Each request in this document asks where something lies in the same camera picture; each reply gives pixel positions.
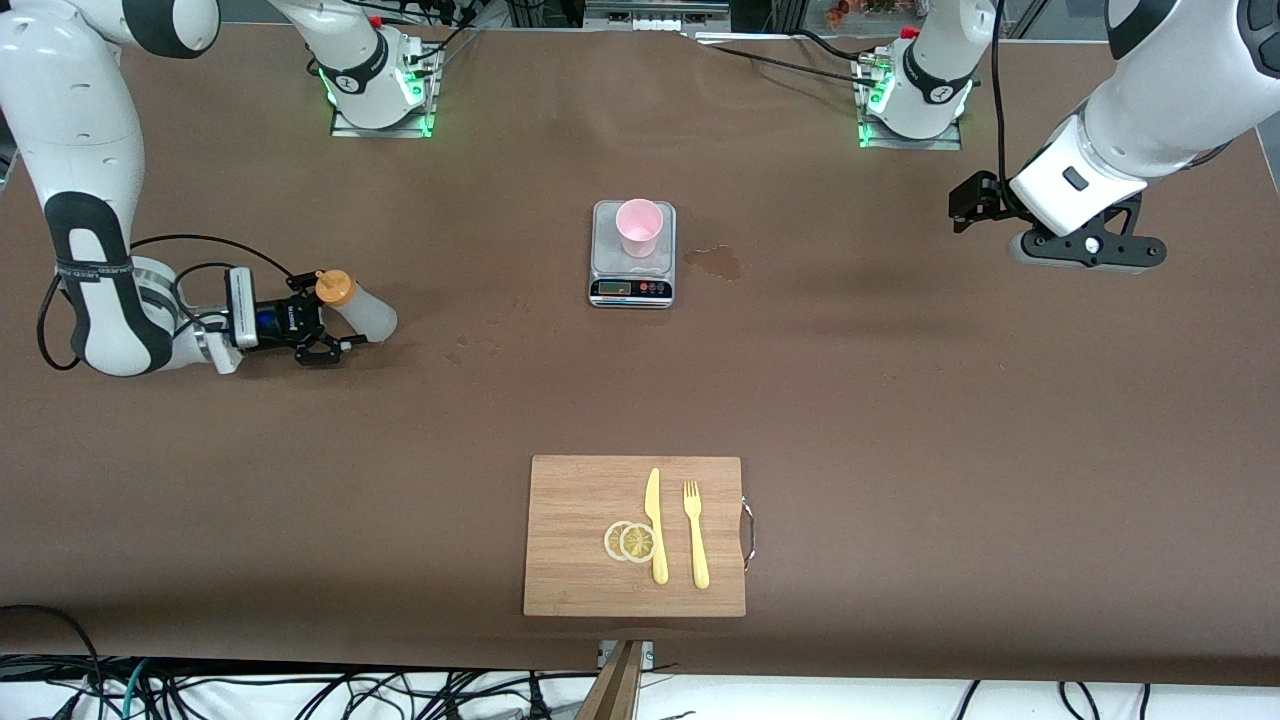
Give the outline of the translucent sauce bottle orange cap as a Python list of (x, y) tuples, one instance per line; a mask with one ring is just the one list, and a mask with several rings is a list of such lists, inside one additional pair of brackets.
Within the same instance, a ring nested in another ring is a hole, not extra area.
[(366, 291), (343, 270), (315, 272), (315, 295), (328, 307), (335, 309), (355, 331), (367, 341), (385, 342), (398, 327), (397, 311)]

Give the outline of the pink plastic cup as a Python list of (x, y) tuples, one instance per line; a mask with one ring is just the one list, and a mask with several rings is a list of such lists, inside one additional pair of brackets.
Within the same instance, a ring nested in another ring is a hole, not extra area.
[(646, 199), (632, 199), (620, 205), (614, 214), (614, 227), (621, 237), (622, 250), (631, 258), (648, 258), (666, 225), (662, 208)]

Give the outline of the brown sauce puddle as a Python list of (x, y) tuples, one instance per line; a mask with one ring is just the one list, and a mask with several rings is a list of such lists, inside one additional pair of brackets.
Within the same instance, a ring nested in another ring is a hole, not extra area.
[(724, 281), (740, 281), (742, 277), (742, 264), (728, 245), (719, 243), (713, 249), (691, 249), (684, 254), (684, 260)]

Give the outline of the bamboo cutting board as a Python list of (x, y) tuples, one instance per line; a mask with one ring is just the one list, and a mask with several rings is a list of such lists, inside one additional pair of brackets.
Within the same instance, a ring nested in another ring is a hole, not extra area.
[[(650, 527), (644, 500), (660, 469), (662, 532), (669, 582), (649, 562), (616, 561), (604, 534), (616, 521)], [(684, 484), (701, 495), (701, 533), (710, 585), (691, 571)], [(742, 464), (737, 457), (539, 455), (532, 460), (525, 553), (524, 611), (535, 618), (741, 618)]]

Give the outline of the silver digital kitchen scale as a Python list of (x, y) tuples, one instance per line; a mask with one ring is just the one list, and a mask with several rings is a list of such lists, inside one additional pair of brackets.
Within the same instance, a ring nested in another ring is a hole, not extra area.
[(620, 229), (626, 201), (602, 200), (591, 210), (588, 300), (595, 307), (671, 307), (676, 297), (677, 213), (654, 201), (654, 213), (630, 213), (628, 219), (659, 217), (652, 240), (636, 243)]

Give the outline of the yellow plastic knife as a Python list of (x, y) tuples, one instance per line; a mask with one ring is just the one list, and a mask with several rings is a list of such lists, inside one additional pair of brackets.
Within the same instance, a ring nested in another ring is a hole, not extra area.
[(653, 468), (646, 480), (644, 509), (653, 532), (653, 556), (650, 559), (652, 577), (658, 585), (664, 585), (669, 582), (669, 569), (662, 532), (659, 468)]

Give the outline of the yellow plastic fork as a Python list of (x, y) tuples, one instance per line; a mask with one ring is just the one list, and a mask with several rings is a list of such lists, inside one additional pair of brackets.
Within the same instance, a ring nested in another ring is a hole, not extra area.
[(684, 511), (690, 525), (692, 582), (698, 589), (705, 591), (710, 585), (710, 573), (701, 533), (701, 495), (695, 480), (684, 484)]

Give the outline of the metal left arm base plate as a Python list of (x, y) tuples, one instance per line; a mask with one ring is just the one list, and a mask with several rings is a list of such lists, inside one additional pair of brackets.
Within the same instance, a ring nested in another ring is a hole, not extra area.
[(855, 85), (854, 90), (858, 105), (858, 143), (861, 149), (922, 151), (959, 151), (963, 149), (959, 117), (955, 117), (943, 132), (929, 138), (900, 135), (886, 123), (881, 113), (887, 108), (887, 102), (899, 86), (891, 69), (890, 51), (886, 47), (878, 47), (873, 53), (860, 53), (856, 60), (850, 61), (850, 70), (855, 79), (870, 81), (870, 85)]

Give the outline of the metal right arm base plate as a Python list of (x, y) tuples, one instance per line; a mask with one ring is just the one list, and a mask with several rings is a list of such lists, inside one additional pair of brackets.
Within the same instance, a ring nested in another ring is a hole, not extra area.
[(396, 68), (374, 81), (374, 110), (360, 110), (360, 119), (388, 119), (392, 110), (404, 114), (383, 127), (355, 124), (340, 109), (351, 108), (351, 101), (338, 100), (329, 92), (332, 105), (330, 135), (351, 138), (431, 138), (443, 79), (442, 55), (416, 61), (407, 69)]

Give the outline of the wooden post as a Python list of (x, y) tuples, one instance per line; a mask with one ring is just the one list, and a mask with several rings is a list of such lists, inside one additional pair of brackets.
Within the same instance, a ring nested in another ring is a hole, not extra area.
[(648, 659), (645, 641), (617, 641), (573, 720), (634, 720)]

